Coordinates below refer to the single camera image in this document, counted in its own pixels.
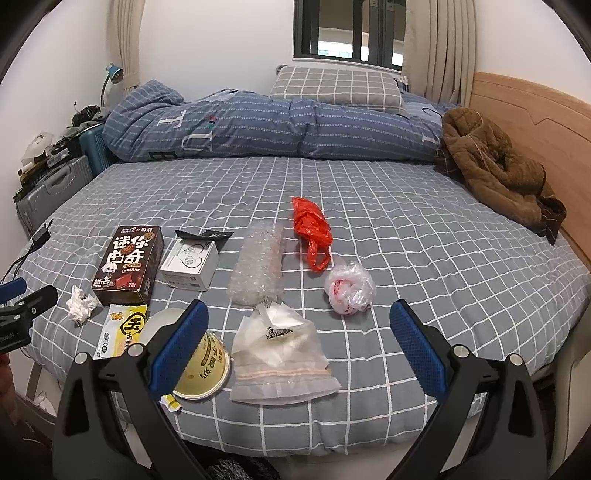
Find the brown snack box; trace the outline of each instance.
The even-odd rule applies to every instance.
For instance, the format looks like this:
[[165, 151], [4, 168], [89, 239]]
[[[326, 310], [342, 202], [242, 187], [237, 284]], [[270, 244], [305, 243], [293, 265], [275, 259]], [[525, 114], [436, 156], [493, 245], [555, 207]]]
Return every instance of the brown snack box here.
[[92, 290], [100, 302], [147, 304], [163, 248], [160, 227], [120, 226], [92, 281]]

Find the desk lamp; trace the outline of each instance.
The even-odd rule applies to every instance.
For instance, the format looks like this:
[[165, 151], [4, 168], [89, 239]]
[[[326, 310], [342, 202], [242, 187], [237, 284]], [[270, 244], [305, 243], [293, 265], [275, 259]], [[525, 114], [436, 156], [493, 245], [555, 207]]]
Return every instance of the desk lamp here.
[[101, 107], [105, 106], [105, 89], [107, 88], [107, 83], [109, 83], [109, 80], [111, 80], [113, 85], [116, 85], [121, 80], [123, 80], [123, 68], [122, 67], [118, 67], [118, 66], [113, 65], [112, 63], [109, 63], [107, 65], [107, 72], [109, 74], [107, 75], [107, 78], [105, 79], [105, 84], [103, 85], [103, 89], [100, 93], [100, 106]]

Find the earphone box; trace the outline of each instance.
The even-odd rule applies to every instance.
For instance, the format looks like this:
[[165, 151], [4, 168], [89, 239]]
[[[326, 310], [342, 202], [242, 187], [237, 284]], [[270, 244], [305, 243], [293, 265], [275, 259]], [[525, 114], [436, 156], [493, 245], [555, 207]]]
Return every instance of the earphone box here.
[[177, 238], [160, 271], [172, 287], [206, 291], [216, 267], [215, 242]]

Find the white wall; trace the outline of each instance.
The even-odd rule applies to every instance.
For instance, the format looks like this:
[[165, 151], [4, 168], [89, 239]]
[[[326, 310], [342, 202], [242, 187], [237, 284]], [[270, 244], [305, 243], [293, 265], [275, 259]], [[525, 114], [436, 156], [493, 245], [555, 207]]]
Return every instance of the white wall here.
[[41, 131], [59, 134], [74, 115], [100, 102], [106, 77], [109, 0], [63, 0], [28, 38], [0, 84], [0, 276], [27, 238], [12, 197], [20, 159]]
[[476, 70], [541, 83], [591, 103], [591, 62], [542, 0], [476, 0]]
[[268, 94], [277, 65], [293, 62], [293, 13], [293, 0], [150, 0], [141, 81], [157, 79], [187, 100], [222, 88]]
[[[542, 0], [475, 0], [476, 70], [562, 90], [591, 103], [591, 63]], [[232, 87], [268, 93], [291, 63], [293, 0], [150, 0], [140, 36], [141, 79], [195, 99]]]

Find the blue gripper pad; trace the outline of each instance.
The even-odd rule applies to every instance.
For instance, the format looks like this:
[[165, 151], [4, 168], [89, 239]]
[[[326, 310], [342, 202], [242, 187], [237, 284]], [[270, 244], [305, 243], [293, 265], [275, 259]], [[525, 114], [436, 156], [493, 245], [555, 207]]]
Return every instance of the blue gripper pad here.
[[205, 335], [208, 325], [207, 306], [202, 301], [198, 301], [189, 305], [177, 323], [164, 326], [158, 331], [166, 327], [176, 327], [170, 340], [152, 361], [149, 389], [155, 400], [173, 392], [201, 338]]
[[390, 328], [421, 388], [425, 394], [435, 397], [439, 402], [445, 399], [447, 392], [446, 366], [417, 322], [422, 325], [404, 300], [394, 302], [390, 308]]
[[17, 298], [27, 291], [27, 282], [24, 278], [17, 278], [0, 286], [0, 303]]

